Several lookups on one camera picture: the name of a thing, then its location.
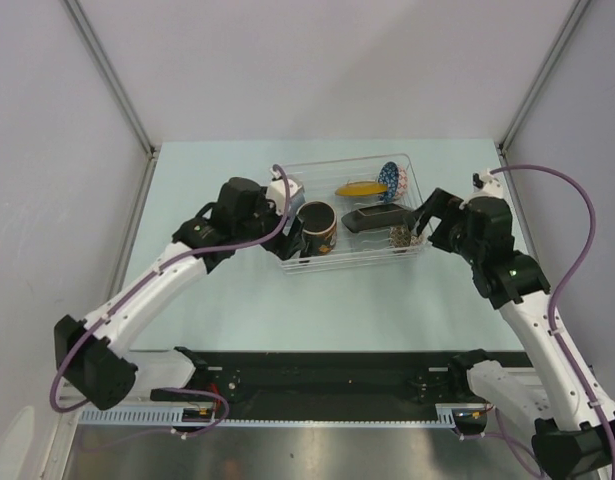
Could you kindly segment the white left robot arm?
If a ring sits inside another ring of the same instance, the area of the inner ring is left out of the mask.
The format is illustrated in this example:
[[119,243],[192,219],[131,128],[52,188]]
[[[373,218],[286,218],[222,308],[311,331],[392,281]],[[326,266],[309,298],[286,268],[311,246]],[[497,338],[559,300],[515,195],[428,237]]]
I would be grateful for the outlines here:
[[304,244],[296,217],[304,200],[303,184],[278,165],[266,186],[230,178],[129,287],[81,320],[66,315],[56,323],[56,378],[100,410],[118,405],[139,372],[125,357],[138,334],[193,281],[237,251],[260,246],[280,260],[295,255]]

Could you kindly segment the yellow round plate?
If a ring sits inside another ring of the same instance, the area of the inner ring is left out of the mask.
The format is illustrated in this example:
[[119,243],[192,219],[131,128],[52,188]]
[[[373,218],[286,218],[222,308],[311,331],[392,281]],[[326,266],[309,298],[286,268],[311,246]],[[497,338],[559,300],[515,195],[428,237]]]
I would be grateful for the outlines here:
[[348,182],[338,187],[335,194],[341,197],[365,197],[382,195],[389,191],[386,184],[377,181]]

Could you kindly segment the black floral mug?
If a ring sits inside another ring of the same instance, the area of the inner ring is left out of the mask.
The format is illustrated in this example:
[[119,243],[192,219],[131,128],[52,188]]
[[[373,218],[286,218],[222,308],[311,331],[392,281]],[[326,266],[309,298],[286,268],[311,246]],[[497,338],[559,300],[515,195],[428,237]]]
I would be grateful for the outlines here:
[[303,222],[301,258],[324,256],[333,251],[337,241],[337,215],[331,205],[322,201],[303,204],[297,219]]

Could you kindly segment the blue triangle pattern bowl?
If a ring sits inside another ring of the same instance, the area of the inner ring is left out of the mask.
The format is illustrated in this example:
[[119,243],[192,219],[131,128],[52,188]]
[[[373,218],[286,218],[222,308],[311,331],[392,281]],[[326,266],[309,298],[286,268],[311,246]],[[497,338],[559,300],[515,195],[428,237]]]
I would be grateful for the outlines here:
[[379,195],[383,203],[391,203],[400,200],[408,189],[409,179],[406,170],[393,161],[383,165],[377,182],[387,187],[387,190]]

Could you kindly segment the light blue cup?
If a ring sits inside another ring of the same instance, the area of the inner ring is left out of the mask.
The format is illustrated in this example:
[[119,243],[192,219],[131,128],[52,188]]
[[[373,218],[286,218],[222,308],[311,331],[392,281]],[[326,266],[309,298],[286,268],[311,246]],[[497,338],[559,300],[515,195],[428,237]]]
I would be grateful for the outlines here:
[[295,215],[299,208],[306,202],[305,200],[305,187],[304,183],[290,176],[289,177],[289,185],[290,185],[290,203],[289,203],[289,214],[291,216]]

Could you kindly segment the brown lattice pattern bowl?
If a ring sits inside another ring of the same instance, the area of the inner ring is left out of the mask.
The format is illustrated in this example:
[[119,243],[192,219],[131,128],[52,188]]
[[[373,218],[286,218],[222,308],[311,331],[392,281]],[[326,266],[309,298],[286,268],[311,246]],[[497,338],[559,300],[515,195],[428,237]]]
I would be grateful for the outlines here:
[[423,245],[424,235],[414,235],[406,225],[392,226],[389,231],[389,243],[397,251],[405,251]]

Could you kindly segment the clear wire dish rack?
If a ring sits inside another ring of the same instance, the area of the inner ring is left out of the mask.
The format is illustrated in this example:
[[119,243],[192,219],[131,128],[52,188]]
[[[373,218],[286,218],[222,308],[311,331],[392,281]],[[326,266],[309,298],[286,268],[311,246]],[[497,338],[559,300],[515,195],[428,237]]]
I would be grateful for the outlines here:
[[404,153],[288,165],[305,200],[336,214],[336,244],[329,253],[299,253],[282,261],[287,273],[384,264],[413,258],[432,230],[413,234],[404,222],[423,203],[410,157]]

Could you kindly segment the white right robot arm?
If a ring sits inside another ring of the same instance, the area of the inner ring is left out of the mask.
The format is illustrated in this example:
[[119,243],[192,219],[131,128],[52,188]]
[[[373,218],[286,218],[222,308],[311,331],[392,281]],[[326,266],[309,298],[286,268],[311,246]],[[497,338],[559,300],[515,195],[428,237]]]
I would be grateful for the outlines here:
[[450,393],[493,404],[530,436],[538,465],[553,479],[571,479],[615,461],[615,403],[577,353],[563,321],[549,310],[550,285],[531,256],[514,246],[513,215],[501,196],[463,200],[435,190],[405,217],[419,234],[439,223],[433,247],[461,256],[478,293],[490,302],[523,345],[542,389],[532,390],[483,350],[453,361]]

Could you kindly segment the black floral square plate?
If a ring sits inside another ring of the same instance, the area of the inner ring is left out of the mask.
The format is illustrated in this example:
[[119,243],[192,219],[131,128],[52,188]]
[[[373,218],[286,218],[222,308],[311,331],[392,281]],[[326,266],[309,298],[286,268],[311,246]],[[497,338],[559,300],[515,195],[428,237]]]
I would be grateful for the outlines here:
[[396,203],[377,204],[353,210],[342,217],[343,225],[352,233],[400,225],[413,209]]

